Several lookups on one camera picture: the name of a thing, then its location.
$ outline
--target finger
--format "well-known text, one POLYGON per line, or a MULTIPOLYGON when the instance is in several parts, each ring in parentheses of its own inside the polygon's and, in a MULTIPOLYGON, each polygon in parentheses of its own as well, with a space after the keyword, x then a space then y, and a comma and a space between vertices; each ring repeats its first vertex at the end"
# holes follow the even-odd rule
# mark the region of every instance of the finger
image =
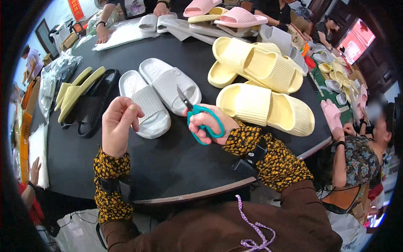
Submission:
POLYGON ((221 128, 218 122, 214 119, 213 116, 208 113, 199 113, 197 115, 192 115, 190 117, 190 121, 197 126, 206 125, 210 127, 215 134, 221 133, 221 128))

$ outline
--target black shirt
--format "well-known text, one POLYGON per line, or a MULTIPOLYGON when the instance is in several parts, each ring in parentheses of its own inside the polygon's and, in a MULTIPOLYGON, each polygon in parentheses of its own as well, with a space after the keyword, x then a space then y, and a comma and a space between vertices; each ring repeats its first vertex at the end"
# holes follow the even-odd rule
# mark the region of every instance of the black shirt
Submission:
POLYGON ((332 32, 327 34, 327 27, 326 27, 326 22, 320 21, 317 22, 315 25, 315 30, 314 30, 314 35, 312 36, 312 40, 315 44, 317 43, 322 43, 320 41, 319 33, 318 31, 322 32, 326 36, 326 41, 330 43, 332 40, 332 32))
POLYGON ((281 23, 291 24, 291 8, 288 4, 284 4, 284 7, 280 10, 280 3, 278 0, 255 0, 252 6, 252 14, 255 14, 255 10, 263 12, 272 19, 278 20, 281 23))

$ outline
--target pink slide sandal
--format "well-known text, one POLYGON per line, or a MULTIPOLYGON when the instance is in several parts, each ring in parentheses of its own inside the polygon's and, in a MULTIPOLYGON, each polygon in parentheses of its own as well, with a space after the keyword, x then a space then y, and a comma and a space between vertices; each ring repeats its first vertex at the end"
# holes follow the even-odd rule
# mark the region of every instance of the pink slide sandal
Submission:
POLYGON ((193 0, 183 12, 184 17, 202 16, 219 5, 222 0, 193 0))
POLYGON ((340 121, 341 112, 330 99, 327 99, 326 101, 322 100, 320 106, 325 114, 331 132, 333 132, 336 127, 343 128, 340 121))
POLYGON ((262 25, 268 22, 264 16, 253 15, 241 7, 234 7, 227 13, 221 15, 220 20, 215 20, 217 25, 224 25, 234 28, 245 28, 255 25, 262 25))

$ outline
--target floral blouse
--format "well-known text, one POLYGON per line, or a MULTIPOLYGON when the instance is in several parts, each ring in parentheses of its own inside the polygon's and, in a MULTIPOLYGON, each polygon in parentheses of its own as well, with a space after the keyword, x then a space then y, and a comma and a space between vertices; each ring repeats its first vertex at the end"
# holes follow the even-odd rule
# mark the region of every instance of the floral blouse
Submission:
MULTIPOLYGON (((374 141, 366 136, 346 136, 345 155, 347 181, 345 187, 354 187, 364 184, 375 178, 379 171, 379 160, 375 152, 368 146, 369 141, 374 141)), ((336 154, 336 142, 331 149, 331 163, 336 154)))

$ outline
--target round table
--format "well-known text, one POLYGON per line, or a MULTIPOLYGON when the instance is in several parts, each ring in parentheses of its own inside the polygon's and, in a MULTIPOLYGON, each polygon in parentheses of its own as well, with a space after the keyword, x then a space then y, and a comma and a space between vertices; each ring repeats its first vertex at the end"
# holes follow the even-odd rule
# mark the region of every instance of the round table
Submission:
MULTIPOLYGON (((188 38, 180 42, 171 34, 131 42, 105 51, 92 51, 94 37, 73 50, 83 57, 70 81, 85 68, 93 70, 104 66, 118 69, 121 74, 138 70, 142 61, 158 58, 178 67, 199 86, 202 103, 215 104, 220 89, 207 82, 207 74, 215 62, 209 44, 188 38)), ((235 81, 245 82, 242 77, 235 81)), ((305 77, 301 89, 291 94, 304 101, 315 115, 315 130, 307 137, 293 136, 265 127, 284 141, 298 157, 305 158, 330 140, 330 131, 320 104, 316 99, 311 77, 305 77)), ((91 139, 77 134, 77 125, 62 129, 57 119, 60 110, 50 116, 48 126, 48 173, 50 190, 69 196, 93 199, 95 192, 93 158, 102 143, 102 131, 91 139)), ((153 140, 129 133, 128 153, 131 174, 135 180, 135 203, 151 204, 187 200, 233 190, 255 181, 248 173, 233 171, 239 157, 221 149, 218 144, 199 144, 187 128, 186 118, 170 113, 169 131, 153 140)), ((44 118, 36 106, 31 131, 34 132, 44 118)))

